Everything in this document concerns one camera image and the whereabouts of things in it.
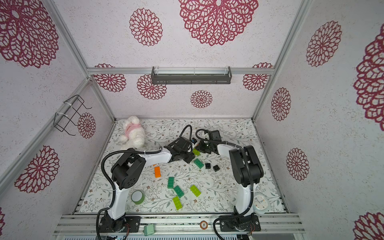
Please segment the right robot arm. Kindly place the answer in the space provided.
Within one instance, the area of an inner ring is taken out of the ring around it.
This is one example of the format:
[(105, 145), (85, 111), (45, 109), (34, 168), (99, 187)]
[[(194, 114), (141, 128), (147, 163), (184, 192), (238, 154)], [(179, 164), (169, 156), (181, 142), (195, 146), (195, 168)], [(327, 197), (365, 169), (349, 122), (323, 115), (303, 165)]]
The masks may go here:
[(224, 238), (217, 230), (217, 224), (221, 230), (259, 232), (261, 230), (259, 218), (253, 211), (255, 187), (264, 177), (264, 170), (253, 146), (242, 147), (235, 143), (223, 141), (219, 131), (198, 129), (195, 133), (200, 140), (200, 145), (209, 148), (211, 152), (230, 159), (234, 179), (239, 184), (239, 190), (234, 212), (231, 215), (219, 216), (212, 223), (213, 230), (218, 239)]

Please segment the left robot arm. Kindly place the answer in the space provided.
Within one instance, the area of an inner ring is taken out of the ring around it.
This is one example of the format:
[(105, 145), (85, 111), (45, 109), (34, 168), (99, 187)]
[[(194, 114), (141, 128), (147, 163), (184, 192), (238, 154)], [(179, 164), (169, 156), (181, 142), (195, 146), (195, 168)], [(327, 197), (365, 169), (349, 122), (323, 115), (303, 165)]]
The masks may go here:
[(126, 227), (129, 189), (138, 182), (144, 168), (181, 160), (190, 163), (195, 158), (192, 133), (192, 126), (187, 125), (176, 140), (156, 151), (138, 151), (130, 147), (111, 152), (101, 160), (101, 171), (112, 186), (112, 198), (110, 205), (97, 213), (98, 240), (102, 239), (101, 229), (118, 232)]

